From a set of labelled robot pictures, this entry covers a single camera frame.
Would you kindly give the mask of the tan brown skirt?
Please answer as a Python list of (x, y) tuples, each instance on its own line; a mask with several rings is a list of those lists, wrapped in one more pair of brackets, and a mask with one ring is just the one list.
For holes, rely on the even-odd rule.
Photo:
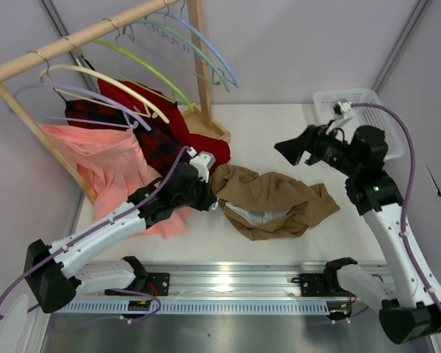
[(299, 238), (340, 210), (323, 183), (232, 164), (215, 170), (212, 189), (228, 221), (252, 241)]

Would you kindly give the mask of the sage green plastic hanger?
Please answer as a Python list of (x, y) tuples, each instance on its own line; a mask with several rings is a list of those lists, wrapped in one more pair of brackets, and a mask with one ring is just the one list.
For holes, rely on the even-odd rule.
[[(180, 31), (168, 26), (165, 23), (153, 21), (151, 19), (148, 19), (147, 17), (136, 20), (132, 24), (123, 27), (117, 26), (114, 21), (109, 18), (105, 18), (104, 20), (109, 21), (112, 26), (116, 28), (119, 35), (127, 35), (131, 42), (136, 46), (152, 52), (158, 57), (161, 57), (162, 59), (179, 66), (183, 70), (197, 76), (198, 78), (201, 78), (208, 83), (211, 83), (214, 86), (224, 86), (226, 92), (228, 93), (231, 91), (231, 84), (227, 83), (224, 79), (219, 78), (221, 74), (221, 64), (217, 61), (214, 55), (210, 53), (208, 49), (205, 49), (202, 43), (195, 44), (193, 39), (189, 39), (188, 37), (184, 36)], [(146, 27), (151, 32), (160, 37), (163, 41), (171, 44), (172, 46), (175, 46), (177, 49), (191, 56), (194, 60), (199, 60), (202, 68), (206, 66), (210, 69), (210, 74), (198, 74), (196, 71), (188, 68), (181, 62), (176, 61), (172, 57), (165, 55), (161, 51), (157, 51), (155, 48), (145, 44), (142, 40), (139, 40), (137, 38), (133, 29), (134, 24), (140, 24)]]

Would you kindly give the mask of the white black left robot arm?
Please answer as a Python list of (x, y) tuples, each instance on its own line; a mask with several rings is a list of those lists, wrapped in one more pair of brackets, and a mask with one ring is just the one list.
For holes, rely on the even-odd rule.
[(28, 246), (25, 280), (44, 313), (64, 308), (76, 296), (126, 289), (142, 279), (144, 267), (134, 257), (114, 263), (91, 261), (121, 240), (168, 220), (180, 208), (208, 211), (217, 198), (209, 185), (205, 154), (178, 163), (164, 179), (136, 190), (120, 207), (83, 231), (49, 245)]

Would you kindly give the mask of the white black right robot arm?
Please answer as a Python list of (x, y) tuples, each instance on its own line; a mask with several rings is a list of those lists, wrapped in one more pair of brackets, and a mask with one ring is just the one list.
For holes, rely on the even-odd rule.
[(441, 284), (435, 279), (404, 215), (404, 200), (384, 170), (388, 146), (384, 131), (360, 126), (350, 142), (338, 140), (326, 125), (309, 125), (296, 138), (274, 146), (291, 165), (304, 152), (307, 165), (324, 162), (345, 175), (350, 202), (376, 237), (392, 275), (392, 288), (350, 257), (327, 262), (326, 289), (348, 292), (379, 317), (385, 335), (402, 344), (441, 332)]

